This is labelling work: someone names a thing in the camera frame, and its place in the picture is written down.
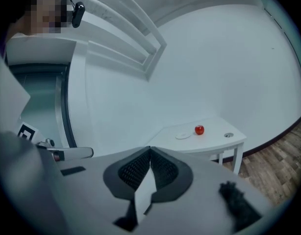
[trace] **headset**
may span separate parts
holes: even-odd
[[[85,6],[83,2],[77,2],[74,4],[72,0],[70,0],[72,6],[73,6],[73,12],[72,12],[72,26],[73,28],[78,28],[80,26],[80,23],[82,21],[83,14],[85,12]]]

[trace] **small round disc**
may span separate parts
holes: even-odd
[[[179,133],[176,135],[176,139],[187,139],[191,136],[191,133]]]

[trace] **white paper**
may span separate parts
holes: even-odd
[[[14,131],[29,99],[0,55],[0,132]]]

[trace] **white table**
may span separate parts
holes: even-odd
[[[203,135],[195,133],[195,126],[197,125],[204,126]],[[180,133],[191,133],[192,135],[186,139],[178,140],[176,135]],[[232,133],[233,136],[226,138],[226,133]],[[213,117],[163,128],[147,145],[182,153],[218,154],[220,164],[223,163],[224,151],[234,149],[233,172],[238,174],[246,138],[243,133],[221,117]]]

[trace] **white wall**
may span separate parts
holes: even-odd
[[[103,67],[99,57],[89,53],[86,92],[94,138],[99,143],[95,155],[144,146],[162,127],[147,82]]]
[[[268,0],[266,9],[288,36],[301,64],[301,35],[295,23],[277,0]]]
[[[76,142],[93,147],[95,156],[143,146],[163,126],[212,116],[241,130],[248,137],[247,151],[301,116],[300,68],[263,10],[205,8],[159,31],[168,46],[149,82],[111,70],[87,45],[75,53],[71,72],[83,85],[69,87],[74,88],[69,89],[71,124],[78,131]]]
[[[164,126],[219,115],[248,137],[247,151],[301,116],[300,68],[263,10],[205,8],[159,31],[168,45],[150,86]]]

